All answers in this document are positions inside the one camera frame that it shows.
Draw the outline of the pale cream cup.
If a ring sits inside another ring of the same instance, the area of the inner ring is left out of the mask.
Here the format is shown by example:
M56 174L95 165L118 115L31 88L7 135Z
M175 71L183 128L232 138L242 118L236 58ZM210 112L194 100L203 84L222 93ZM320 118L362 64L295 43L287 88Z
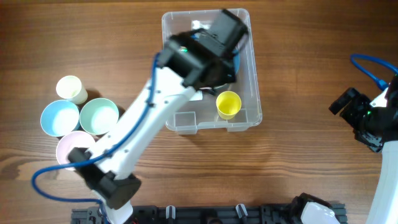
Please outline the pale cream cup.
M56 92L59 97L76 105L83 104L88 98L88 93L81 80L73 75L61 78L56 85Z

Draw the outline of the light blue small bowl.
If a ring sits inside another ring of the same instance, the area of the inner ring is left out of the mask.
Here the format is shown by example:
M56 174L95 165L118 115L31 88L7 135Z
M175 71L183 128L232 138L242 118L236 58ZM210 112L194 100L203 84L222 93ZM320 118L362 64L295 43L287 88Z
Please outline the light blue small bowl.
M80 127L79 107L67 100L53 101L43 110L40 125L52 137L62 137L76 131Z

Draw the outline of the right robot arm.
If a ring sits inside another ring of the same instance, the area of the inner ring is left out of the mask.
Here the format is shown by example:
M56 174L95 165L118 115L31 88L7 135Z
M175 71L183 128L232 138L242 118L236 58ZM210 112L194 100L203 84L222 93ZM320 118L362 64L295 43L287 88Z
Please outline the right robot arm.
M382 154L376 193L366 223L397 223L397 75L375 100L385 106L372 106L356 89L347 89L329 110L351 125L355 139Z

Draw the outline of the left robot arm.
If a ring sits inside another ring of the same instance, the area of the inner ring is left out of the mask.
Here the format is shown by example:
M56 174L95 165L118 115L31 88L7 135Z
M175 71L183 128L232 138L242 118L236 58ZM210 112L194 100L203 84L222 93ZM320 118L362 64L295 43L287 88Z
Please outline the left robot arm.
M103 204L109 223L125 223L141 186L133 170L165 122L204 88L236 81L233 57L248 26L227 9L211 26L171 35L155 55L150 80L111 131L89 148L74 147L67 159Z

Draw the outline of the dark blue bowl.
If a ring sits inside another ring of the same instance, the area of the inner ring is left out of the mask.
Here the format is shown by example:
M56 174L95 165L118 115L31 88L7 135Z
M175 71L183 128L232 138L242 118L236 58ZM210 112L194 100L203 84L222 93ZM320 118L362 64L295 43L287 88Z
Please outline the dark blue bowl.
M234 64L234 72L237 75L239 72L239 66L240 66L240 56L239 56L238 49L233 50L233 64Z

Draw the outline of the pink small bowl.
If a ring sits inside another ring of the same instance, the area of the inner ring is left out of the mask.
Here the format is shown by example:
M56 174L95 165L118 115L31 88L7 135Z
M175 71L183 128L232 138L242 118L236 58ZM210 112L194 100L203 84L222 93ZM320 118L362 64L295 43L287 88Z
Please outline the pink small bowl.
M92 135L84 131L72 131L58 142L56 147L56 158L60 165L68 164L68 155L74 147L89 148L95 143Z

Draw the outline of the mint green small bowl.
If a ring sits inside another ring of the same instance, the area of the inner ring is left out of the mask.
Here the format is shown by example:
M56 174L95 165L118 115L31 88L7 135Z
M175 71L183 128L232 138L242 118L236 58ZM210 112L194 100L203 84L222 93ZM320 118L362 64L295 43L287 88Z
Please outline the mint green small bowl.
M119 119L119 109L107 98L95 98L80 111L80 126L91 135L103 135L113 128Z

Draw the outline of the yellow cup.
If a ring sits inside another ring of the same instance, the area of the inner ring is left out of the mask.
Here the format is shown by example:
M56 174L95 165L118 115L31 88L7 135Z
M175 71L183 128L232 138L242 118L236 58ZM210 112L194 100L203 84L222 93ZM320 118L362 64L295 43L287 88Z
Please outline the yellow cup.
M242 107L240 96L233 91L224 91L216 99L216 108L221 119L234 118Z

